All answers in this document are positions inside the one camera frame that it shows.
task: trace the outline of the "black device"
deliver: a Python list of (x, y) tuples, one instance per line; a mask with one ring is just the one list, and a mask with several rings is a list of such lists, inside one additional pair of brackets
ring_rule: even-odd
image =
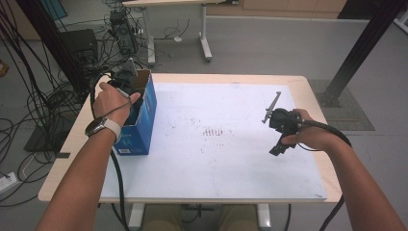
[(126, 17), (126, 10), (111, 11), (112, 34), (119, 46), (120, 54), (136, 53), (136, 41), (133, 30)]
[(283, 144), (282, 139), (299, 132), (301, 126), (300, 114), (285, 109), (276, 109), (269, 115), (269, 127), (282, 133), (278, 143), (269, 151), (270, 154), (278, 156), (285, 153), (289, 147), (295, 148), (296, 144)]
[(98, 43), (92, 29), (61, 32), (60, 38), (78, 64), (98, 61)]

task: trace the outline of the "power strip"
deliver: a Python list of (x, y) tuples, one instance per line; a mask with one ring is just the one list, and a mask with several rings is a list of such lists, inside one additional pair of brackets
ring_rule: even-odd
[(11, 189), (13, 186), (17, 185), (18, 181), (15, 178), (14, 172), (9, 173), (7, 176), (0, 178), (0, 194)]

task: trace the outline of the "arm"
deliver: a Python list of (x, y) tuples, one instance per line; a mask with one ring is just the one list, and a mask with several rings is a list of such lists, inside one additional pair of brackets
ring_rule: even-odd
[[(99, 86), (103, 91), (93, 105), (95, 116), (103, 116), (112, 109), (128, 104), (106, 115), (120, 127), (123, 126), (130, 111), (129, 100), (106, 83)], [(139, 96), (138, 93), (131, 95), (131, 103), (136, 102)], [(58, 186), (37, 230), (93, 229), (114, 142), (115, 133), (110, 129), (102, 129), (87, 140)]]
[[(297, 110), (310, 119), (304, 110)], [(406, 230), (385, 194), (358, 159), (354, 150), (335, 135), (316, 127), (302, 127), (284, 144), (303, 142), (329, 156), (344, 194), (353, 230)]]

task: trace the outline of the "hand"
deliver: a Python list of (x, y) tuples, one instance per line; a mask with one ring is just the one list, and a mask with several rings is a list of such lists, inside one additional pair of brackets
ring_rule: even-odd
[(106, 115), (106, 117), (116, 122), (120, 127), (123, 126), (130, 113), (130, 107), (140, 97), (139, 93), (134, 93), (129, 96), (129, 99), (124, 97), (116, 88), (107, 83), (100, 83), (99, 87), (102, 91), (99, 92), (93, 104), (95, 117), (104, 116), (108, 112), (118, 107), (120, 109)]
[[(305, 120), (313, 120), (309, 113), (303, 109), (294, 109), (294, 111), (300, 113), (300, 117)], [(296, 144), (302, 142), (311, 148), (317, 150), (327, 151), (334, 141), (341, 140), (337, 136), (327, 132), (318, 127), (311, 127), (303, 125), (300, 128), (299, 133), (296, 135), (287, 136), (282, 139), (283, 144)]]

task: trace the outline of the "wristwatch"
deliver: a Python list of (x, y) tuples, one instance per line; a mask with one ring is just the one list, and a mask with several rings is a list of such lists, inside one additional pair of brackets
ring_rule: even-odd
[(116, 134), (115, 142), (119, 141), (120, 126), (106, 117), (98, 117), (94, 121), (92, 121), (85, 129), (85, 135), (90, 137), (104, 128), (111, 129)]

